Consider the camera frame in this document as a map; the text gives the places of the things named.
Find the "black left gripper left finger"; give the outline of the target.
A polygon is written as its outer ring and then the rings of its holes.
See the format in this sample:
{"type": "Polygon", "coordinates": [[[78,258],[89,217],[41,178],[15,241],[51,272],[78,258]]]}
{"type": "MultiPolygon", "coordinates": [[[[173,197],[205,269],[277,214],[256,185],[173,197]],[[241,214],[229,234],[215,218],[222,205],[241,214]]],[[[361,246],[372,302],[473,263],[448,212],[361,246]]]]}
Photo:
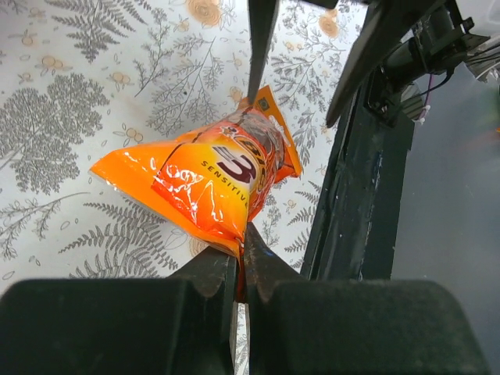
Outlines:
{"type": "Polygon", "coordinates": [[[164,279],[38,279],[1,299],[4,374],[231,374],[237,262],[207,248],[164,279]]]}

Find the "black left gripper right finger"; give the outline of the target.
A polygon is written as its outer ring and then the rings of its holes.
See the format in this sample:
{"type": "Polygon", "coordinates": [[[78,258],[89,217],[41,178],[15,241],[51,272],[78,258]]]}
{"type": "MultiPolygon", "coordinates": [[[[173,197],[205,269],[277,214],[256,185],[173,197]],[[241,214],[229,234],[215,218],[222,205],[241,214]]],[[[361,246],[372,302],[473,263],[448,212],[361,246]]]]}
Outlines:
{"type": "Polygon", "coordinates": [[[311,281],[245,233],[252,374],[488,374],[454,296],[421,280],[311,281]]]}

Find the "orange razor pack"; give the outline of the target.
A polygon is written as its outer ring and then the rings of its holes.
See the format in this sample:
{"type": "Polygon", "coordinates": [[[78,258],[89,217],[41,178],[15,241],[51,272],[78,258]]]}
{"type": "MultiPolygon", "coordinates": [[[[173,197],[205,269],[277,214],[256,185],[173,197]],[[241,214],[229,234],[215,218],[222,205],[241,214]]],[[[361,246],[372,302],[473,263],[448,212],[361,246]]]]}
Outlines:
{"type": "Polygon", "coordinates": [[[270,86],[253,104],[173,140],[111,151],[91,173],[235,257],[273,185],[302,164],[270,86]]]}

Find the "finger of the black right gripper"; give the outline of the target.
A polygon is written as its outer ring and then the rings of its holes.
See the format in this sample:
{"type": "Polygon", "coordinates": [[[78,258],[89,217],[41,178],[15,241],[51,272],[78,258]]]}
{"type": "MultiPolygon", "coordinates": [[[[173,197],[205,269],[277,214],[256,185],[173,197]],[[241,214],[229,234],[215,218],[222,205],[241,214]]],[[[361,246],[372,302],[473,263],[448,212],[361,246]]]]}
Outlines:
{"type": "Polygon", "coordinates": [[[280,2],[277,0],[248,0],[248,19],[252,54],[247,98],[254,102],[263,78],[280,2]]]}
{"type": "Polygon", "coordinates": [[[326,116],[332,127],[363,80],[391,52],[409,29],[443,1],[375,1],[370,14],[352,46],[326,116]]]}

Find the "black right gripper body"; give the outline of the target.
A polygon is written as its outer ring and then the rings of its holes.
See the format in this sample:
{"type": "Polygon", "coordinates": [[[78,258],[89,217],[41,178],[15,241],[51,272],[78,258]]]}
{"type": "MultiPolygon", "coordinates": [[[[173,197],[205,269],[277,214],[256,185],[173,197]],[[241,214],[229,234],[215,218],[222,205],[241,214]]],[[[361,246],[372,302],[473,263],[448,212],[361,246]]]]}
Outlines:
{"type": "Polygon", "coordinates": [[[445,1],[417,21],[375,69],[366,107],[386,125],[423,122],[430,93],[465,63],[478,79],[499,68],[499,2],[445,1]]]}

